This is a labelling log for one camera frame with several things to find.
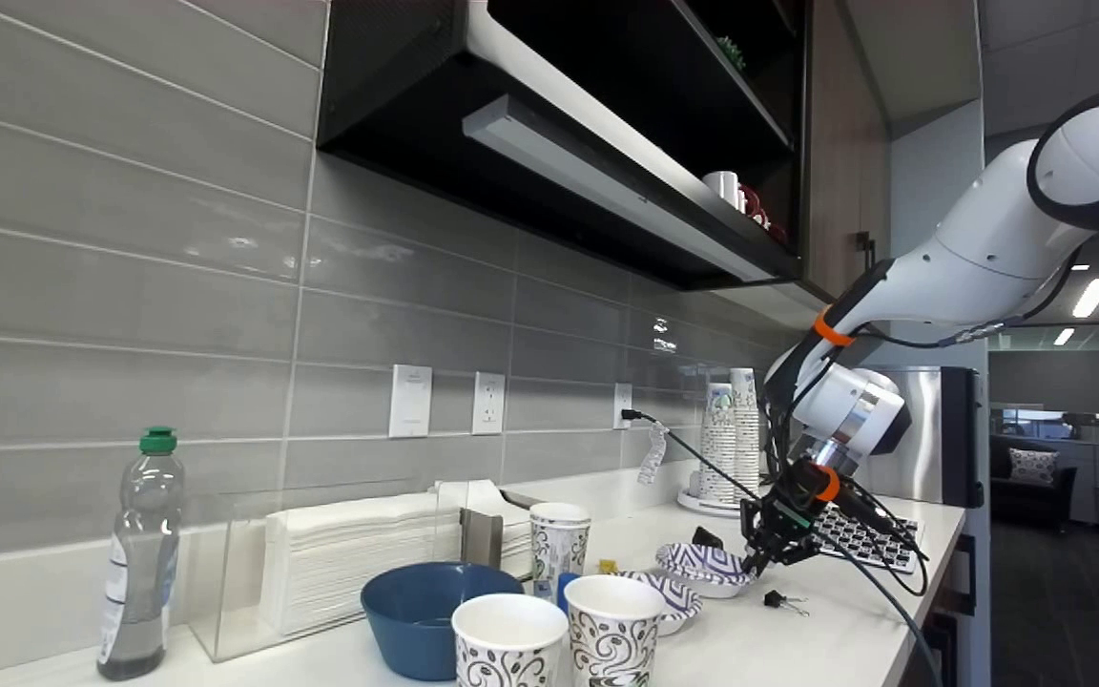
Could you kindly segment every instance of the bottle cap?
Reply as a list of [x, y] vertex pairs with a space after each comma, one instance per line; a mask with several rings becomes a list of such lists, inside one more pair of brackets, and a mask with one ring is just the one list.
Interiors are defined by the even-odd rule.
[[148, 433], [138, 439], [138, 452], [142, 452], [142, 455], [172, 455], [172, 452], [176, 452], [172, 428], [148, 428]]

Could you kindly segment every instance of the black cabinet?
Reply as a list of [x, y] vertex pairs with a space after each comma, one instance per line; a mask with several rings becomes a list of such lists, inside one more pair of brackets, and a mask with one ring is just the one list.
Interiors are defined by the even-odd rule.
[[[661, 281], [797, 277], [801, 11], [788, 0], [334, 0], [320, 146]], [[488, 111], [540, 143], [504, 149], [467, 134]], [[701, 188], [715, 167], [742, 172], [776, 234]]]

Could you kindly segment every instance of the bowl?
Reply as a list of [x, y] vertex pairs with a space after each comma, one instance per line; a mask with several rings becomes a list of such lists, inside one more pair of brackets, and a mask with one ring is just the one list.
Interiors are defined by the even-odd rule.
[[661, 599], [666, 599], [661, 634], [666, 636], [679, 634], [701, 612], [698, 592], [690, 585], [670, 576], [666, 567], [630, 567], [624, 576], [661, 592]]
[[715, 546], [661, 546], [656, 560], [670, 576], [679, 576], [698, 594], [715, 599], [742, 594], [745, 585], [752, 579], [737, 552]]
[[436, 684], [457, 677], [451, 615], [467, 599], [494, 592], [523, 588], [488, 564], [405, 564], [363, 585], [363, 615], [391, 672]]

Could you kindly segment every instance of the black and white cup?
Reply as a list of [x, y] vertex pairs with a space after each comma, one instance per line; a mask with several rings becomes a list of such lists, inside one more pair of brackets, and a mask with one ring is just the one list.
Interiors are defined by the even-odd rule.
[[578, 687], [651, 687], [666, 594], [630, 576], [565, 585]]
[[565, 684], [565, 615], [535, 594], [476, 594], [451, 615], [457, 687]]
[[553, 599], [560, 574], [584, 574], [593, 514], [581, 505], [535, 505], [535, 594]]

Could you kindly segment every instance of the ceiling light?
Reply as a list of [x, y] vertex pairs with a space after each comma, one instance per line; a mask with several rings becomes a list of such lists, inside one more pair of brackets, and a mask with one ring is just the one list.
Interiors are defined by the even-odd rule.
[[1092, 277], [1074, 308], [1074, 318], [1092, 318], [1092, 308], [1099, 307], [1099, 277]]
[[726, 246], [712, 242], [682, 218], [670, 214], [654, 197], [647, 197], [639, 188], [606, 172], [602, 165], [581, 155], [574, 137], [535, 116], [532, 107], [516, 102], [513, 94], [500, 94], [497, 102], [472, 111], [461, 123], [467, 137], [481, 143], [484, 149], [516, 162], [521, 167], [540, 172], [544, 179], [626, 218], [630, 225], [656, 234], [661, 242], [745, 277], [759, 281], [766, 277], [765, 267], [748, 265], [745, 257], [729, 253]]

